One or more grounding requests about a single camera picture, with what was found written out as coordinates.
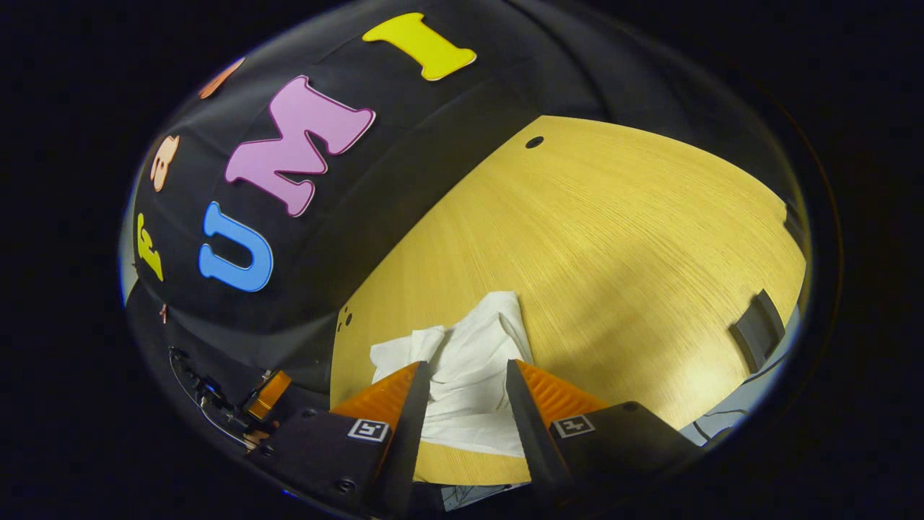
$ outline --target wire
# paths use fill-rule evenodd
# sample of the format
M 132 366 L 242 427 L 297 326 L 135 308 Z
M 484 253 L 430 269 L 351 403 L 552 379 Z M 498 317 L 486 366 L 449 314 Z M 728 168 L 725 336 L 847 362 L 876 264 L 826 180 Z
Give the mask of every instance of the wire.
M 488 498 L 488 497 L 492 497 L 492 496 L 494 496 L 494 495 L 496 495 L 496 494 L 498 494 L 498 493 L 500 493 L 500 492 L 503 492 L 503 491 L 506 491 L 506 490 L 507 490 L 507 485 L 506 485 L 506 484 L 498 484 L 498 485 L 496 485 L 496 486 L 477 486 L 477 487 L 478 487 L 478 488 L 481 488 L 481 489 L 489 489 L 489 488 L 495 488 L 495 489 L 491 489 L 491 490 L 489 490 L 489 491 L 486 491 L 485 494 L 479 496 L 478 498 L 472 499 L 472 500 L 471 500 L 470 502 L 468 502 L 468 503 L 474 503 L 474 502 L 476 502 L 476 501 L 481 501 L 481 500 L 484 500 L 484 499 L 486 499 L 486 498 Z M 470 488 L 470 489 L 468 490 L 468 493 L 470 493 L 470 492 L 471 492 L 473 489 L 475 489 L 475 488 L 476 488 L 475 486 L 473 486 L 472 488 Z M 465 501 L 465 500 L 468 498 L 468 493 L 466 493 L 465 496 L 462 497 L 462 501 Z M 467 503 L 467 504 L 463 504 L 462 501 L 459 502 L 459 507 L 462 507 L 463 505 L 468 505 L 468 503 Z
M 459 486 L 453 486 L 453 492 L 449 493 L 449 496 L 446 497 L 446 500 L 444 500 L 443 503 L 451 501 L 452 499 L 456 499 L 456 502 L 458 502 L 458 493 L 459 493 Z
M 197 408 L 200 408 L 200 407 L 199 407 L 199 403 L 196 402 L 196 400 L 193 399 L 191 395 L 189 395 L 189 391 L 186 390 L 186 387 L 184 387 L 184 386 L 183 386 L 183 383 L 180 382 L 179 376 L 176 374 L 176 369 L 175 369 L 174 366 L 173 366 L 173 356 L 170 355 L 170 352 L 169 352 L 169 351 L 167 352 L 167 360 L 170 362 L 170 371 L 174 373 L 174 378 L 176 379 L 176 384 L 179 385 L 179 388 L 183 389 L 183 393 L 185 393 L 186 396 L 189 397 L 189 400 L 192 401 L 192 403 L 195 404 Z
M 203 398 L 202 398 L 202 402 L 201 402 L 200 405 L 199 405 L 199 411 L 202 412 L 202 416 L 203 416 L 203 417 L 205 417 L 206 419 L 208 419 L 208 421 L 209 421 L 210 423 L 212 423 L 212 426 L 214 426 L 214 427 L 220 429 L 220 430 L 222 431 L 222 433 L 224 433 L 225 435 L 227 435 L 228 437 L 230 437 L 232 440 L 234 440 L 234 441 L 236 441 L 236 442 L 239 442 L 239 443 L 243 444 L 244 447 L 246 447 L 248 450 L 253 450 L 254 448 L 257 447 L 257 445 L 254 444 L 253 442 L 250 442 L 249 440 L 239 439 L 236 435 L 234 435 L 234 434 L 231 433 L 230 431 L 228 431 L 228 430 L 222 428 L 221 426 L 219 426 L 218 423 L 216 423 L 215 421 L 213 421 L 212 418 L 209 417 L 209 415 L 205 413 L 205 408 L 203 408 L 204 405 L 205 405 L 205 398 L 203 397 Z
M 706 435 L 706 432 L 702 431 L 702 428 L 699 427 L 699 424 L 696 421 L 693 421 L 693 427 L 699 432 L 701 436 L 703 436 L 706 439 L 707 442 L 712 440 L 712 437 Z
M 458 500 L 460 506 L 461 506 L 462 503 L 465 501 L 465 499 L 468 498 L 468 494 L 469 494 L 473 489 L 475 489 L 475 486 L 468 486 L 468 489 L 466 489 L 465 494 L 462 495 L 462 498 Z
M 721 415 L 721 414 L 744 414 L 744 415 L 747 415 L 747 414 L 748 414 L 748 410 L 726 410 L 726 411 L 724 411 L 724 412 L 712 412 L 711 414 L 705 414 L 703 417 L 712 417 L 713 415 Z
M 167 353 L 167 359 L 170 361 L 170 371 L 174 373 L 174 378 L 176 379 L 176 383 L 179 384 L 179 388 L 183 389 L 183 393 L 185 393 L 186 396 L 189 397 L 189 400 L 192 401 L 192 403 L 196 405 L 196 408 L 199 408 L 199 411 L 202 412 L 202 416 L 205 417 L 206 420 L 208 420 L 210 423 L 212 423 L 212 426 L 221 430 L 222 433 L 230 437 L 232 440 L 239 442 L 240 444 L 243 444 L 244 447 L 247 448 L 248 450 L 255 449 L 257 447 L 256 444 L 250 442 L 249 440 L 240 439 L 238 436 L 222 428 L 218 423 L 213 421 L 212 418 L 209 417 L 208 414 L 205 413 L 205 398 L 203 397 L 201 402 L 196 402 L 196 400 L 193 399 L 192 395 L 189 394 L 189 390 L 186 390 L 186 387 L 183 386 L 183 383 L 181 383 L 179 380 L 179 376 L 176 374 L 176 369 L 173 366 L 173 356 L 170 355 L 170 352 Z
M 741 383 L 741 384 L 742 384 L 742 385 L 747 385 L 749 382 L 753 381 L 754 379 L 757 379 L 757 378 L 763 376 L 764 374 L 766 374 L 767 372 L 770 372 L 770 371 L 773 370 L 777 365 L 779 365 L 780 362 L 782 362 L 782 361 L 786 358 L 787 355 L 789 355 L 789 352 L 790 352 L 790 351 L 786 351 L 786 353 L 783 354 L 783 355 L 781 355 L 779 359 L 777 359 L 776 361 L 774 361 L 773 363 L 771 363 L 770 366 L 768 366 L 766 370 L 764 370 L 763 372 L 760 372 L 760 373 L 757 374 L 756 376 L 752 376 L 752 377 L 750 377 L 750 378 L 745 379 L 745 382 L 743 382 L 743 383 Z

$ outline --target light wood surface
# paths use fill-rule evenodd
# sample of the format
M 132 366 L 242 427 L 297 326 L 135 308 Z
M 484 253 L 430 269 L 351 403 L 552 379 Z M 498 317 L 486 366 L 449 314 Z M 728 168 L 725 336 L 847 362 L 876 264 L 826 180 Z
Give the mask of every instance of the light wood surface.
M 536 136 L 544 142 L 527 149 Z M 805 259 L 784 220 L 769 189 L 698 148 L 538 118 L 435 205 L 346 303 L 340 321 L 353 316 L 334 340 L 331 405 L 370 384 L 372 344 L 451 327 L 488 292 L 512 290 L 538 367 L 684 427 L 748 376 L 728 328 L 750 299 L 766 289 L 784 323 L 792 313 Z M 422 442 L 415 479 L 494 485 L 529 481 L 529 471 L 525 459 Z

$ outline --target black fabric backdrop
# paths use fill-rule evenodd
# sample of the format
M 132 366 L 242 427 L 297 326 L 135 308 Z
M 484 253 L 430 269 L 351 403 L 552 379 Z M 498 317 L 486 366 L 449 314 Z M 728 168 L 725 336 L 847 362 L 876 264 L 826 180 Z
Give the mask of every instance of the black fabric backdrop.
M 311 517 L 194 435 L 155 389 L 121 310 L 116 238 L 164 116 L 224 64 L 333 5 L 14 7 L 12 516 Z M 918 406 L 902 383 L 918 371 L 906 358 L 920 345 L 909 250 L 921 176 L 903 153 L 920 142 L 919 4 L 604 8 L 772 92 L 828 170 L 845 234 L 832 347 L 799 399 L 736 464 L 645 512 L 907 517 L 920 482 Z
M 783 200 L 795 200 L 790 170 L 801 167 L 787 161 L 767 123 L 733 94 L 740 85 L 730 89 L 638 31 L 563 5 L 351 4 L 247 52 L 209 99 L 188 94 L 191 100 L 163 124 L 141 163 L 141 171 L 149 171 L 162 138 L 179 136 L 169 185 L 156 192 L 142 175 L 131 216 L 144 215 L 165 273 L 155 277 L 135 252 L 140 285 L 169 305 L 171 326 L 187 333 L 176 334 L 175 346 L 193 354 L 201 373 L 229 397 L 253 388 L 253 375 L 219 377 L 230 376 L 226 368 L 234 363 L 253 372 L 284 369 L 296 384 L 327 392 L 336 315 L 349 295 L 452 186 L 542 114 L 607 121 L 693 144 L 742 167 Z M 477 65 L 424 81 L 407 56 L 360 40 L 380 20 L 409 9 L 425 11 L 427 23 L 455 44 L 477 48 Z M 310 211 L 293 218 L 280 201 L 250 183 L 225 182 L 224 174 L 239 143 L 278 136 L 267 105 L 298 75 L 348 105 L 371 106 L 377 116 L 348 154 L 328 157 L 329 172 L 312 177 Z M 768 101 L 758 97 L 757 103 Z M 210 201 L 272 247 L 272 275 L 259 291 L 200 274 L 204 241 L 222 258 L 249 262 L 233 242 L 203 237 Z M 164 363 L 164 341 L 145 343 Z

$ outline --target black cable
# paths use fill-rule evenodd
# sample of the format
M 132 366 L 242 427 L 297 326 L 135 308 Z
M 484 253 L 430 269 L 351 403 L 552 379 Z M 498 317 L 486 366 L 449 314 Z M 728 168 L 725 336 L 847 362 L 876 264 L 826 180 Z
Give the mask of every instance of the black cable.
M 706 435 L 706 432 L 702 431 L 702 428 L 699 427 L 699 424 L 696 421 L 693 421 L 693 427 L 699 432 L 701 436 L 703 436 L 703 438 L 706 439 L 706 442 L 709 442 L 710 440 L 712 440 L 712 437 Z
M 462 502 L 465 501 L 466 498 L 468 498 L 468 494 L 471 493 L 473 489 L 475 489 L 474 486 L 468 486 L 468 489 L 466 490 L 465 494 L 462 495 L 461 499 L 459 499 L 459 505 L 462 505 Z
M 501 493 L 501 492 L 507 491 L 507 486 L 510 486 L 510 485 L 509 485 L 509 484 L 498 484 L 498 485 L 496 486 L 497 489 L 495 489 L 494 491 L 492 491 L 490 494 L 485 495 L 484 498 L 492 497 L 492 496 L 496 495 L 497 493 Z
M 726 410 L 726 411 L 724 411 L 724 412 L 712 412 L 711 414 L 705 414 L 703 417 L 712 417 L 713 415 L 721 415 L 721 414 L 744 414 L 744 415 L 747 415 L 747 414 L 748 414 L 748 411 L 747 411 L 747 410 L 740 410 L 740 409 L 739 409 L 739 410 Z
M 776 361 L 774 361 L 773 363 L 771 363 L 771 365 L 768 366 L 768 367 L 766 368 L 766 370 L 764 370 L 763 372 L 760 372 L 759 374 L 757 374 L 757 375 L 755 375 L 755 376 L 752 376 L 752 377 L 750 377 L 750 378 L 745 379 L 745 382 L 743 382 L 743 383 L 741 383 L 741 384 L 742 384 L 742 385 L 747 385 L 749 382 L 753 381 L 754 379 L 757 379 L 757 378 L 759 378 L 760 376 L 763 376 L 764 374 L 766 374 L 767 372 L 770 372 L 770 371 L 773 370 L 777 365 L 779 365 L 780 362 L 782 362 L 782 361 L 786 358 L 787 355 L 789 355 L 789 352 L 790 352 L 790 351 L 786 351 L 785 354 L 783 354 L 783 355 L 780 356 L 780 359 L 777 359 Z
M 453 492 L 450 493 L 449 496 L 445 498 L 445 500 L 443 500 L 443 507 L 445 507 L 446 503 L 452 499 L 456 499 L 456 503 L 458 503 L 458 492 L 459 486 L 453 486 Z
M 254 444 L 253 442 L 250 442 L 249 440 L 246 440 L 246 439 L 241 439 L 237 435 L 219 426 L 218 423 L 216 423 L 211 417 L 209 417 L 209 414 L 205 411 L 205 403 L 206 403 L 205 398 L 203 397 L 200 402 L 196 402 L 196 399 L 192 397 L 192 395 L 189 393 L 188 390 L 186 390 L 186 387 L 179 380 L 179 376 L 176 374 L 176 369 L 174 368 L 173 359 L 174 359 L 175 350 L 176 350 L 176 347 L 172 345 L 168 347 L 167 349 L 167 361 L 170 364 L 170 371 L 173 372 L 174 378 L 176 378 L 176 383 L 179 385 L 180 389 L 182 389 L 183 392 L 186 393 L 187 397 L 189 397 L 189 399 L 193 402 L 193 404 L 195 404 L 196 407 L 199 408 L 199 411 L 202 413 L 202 416 L 205 417 L 205 419 L 209 421 L 212 424 L 212 426 L 218 428 L 219 431 L 227 435 L 231 440 L 237 442 L 238 444 L 243 445 L 248 450 L 253 450 L 254 448 L 256 448 L 257 445 Z

